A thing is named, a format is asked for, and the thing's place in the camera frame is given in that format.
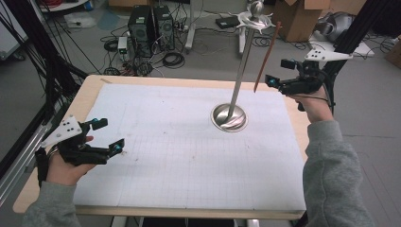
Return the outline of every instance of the person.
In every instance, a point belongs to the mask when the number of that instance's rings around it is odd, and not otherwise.
[[[324,89],[290,97],[303,104],[311,123],[307,128],[308,159],[303,175],[307,226],[375,226],[358,189],[362,175],[357,154],[342,140]],[[80,226],[73,204],[74,191],[79,178],[93,167],[72,166],[54,154],[46,182],[37,201],[27,209],[23,226]]]

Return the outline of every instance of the computer tower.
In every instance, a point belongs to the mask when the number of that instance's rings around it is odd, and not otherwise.
[[[152,57],[152,45],[155,41],[155,29],[151,14],[151,7],[137,5],[132,9],[128,21],[128,29],[131,34],[134,57]]]
[[[153,8],[157,41],[160,49],[173,50],[174,44],[174,22],[168,6],[156,6]]]

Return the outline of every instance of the forearm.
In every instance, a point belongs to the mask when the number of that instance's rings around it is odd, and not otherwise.
[[[79,227],[73,204],[75,189],[75,186],[43,182],[39,198],[26,210],[23,226]]]
[[[374,226],[359,193],[360,164],[336,121],[308,127],[304,192],[308,226]]]

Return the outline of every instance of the white mounting plate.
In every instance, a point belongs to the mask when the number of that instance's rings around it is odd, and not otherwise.
[[[62,120],[60,125],[41,143],[41,147],[46,148],[55,145],[80,133],[82,133],[82,129],[77,119],[70,115],[65,120]]]
[[[332,51],[325,51],[313,48],[309,53],[306,54],[305,59],[310,61],[339,61],[349,60],[354,56],[352,54],[342,54]]]

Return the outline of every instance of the brown stick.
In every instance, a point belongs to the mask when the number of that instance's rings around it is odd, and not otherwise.
[[[265,68],[266,62],[268,61],[268,58],[269,58],[269,55],[270,55],[270,52],[271,52],[271,50],[272,50],[272,48],[274,46],[274,41],[277,38],[278,30],[280,29],[280,26],[281,26],[281,22],[277,22],[276,29],[274,30],[273,37],[271,38],[271,43],[270,43],[270,46],[269,46],[269,50],[268,50],[268,52],[266,52],[265,59],[263,60],[262,67],[260,68],[259,75],[257,76],[256,83],[254,84],[254,87],[253,87],[253,91],[254,92],[256,92],[257,85],[259,84],[260,77],[262,77],[263,69]]]

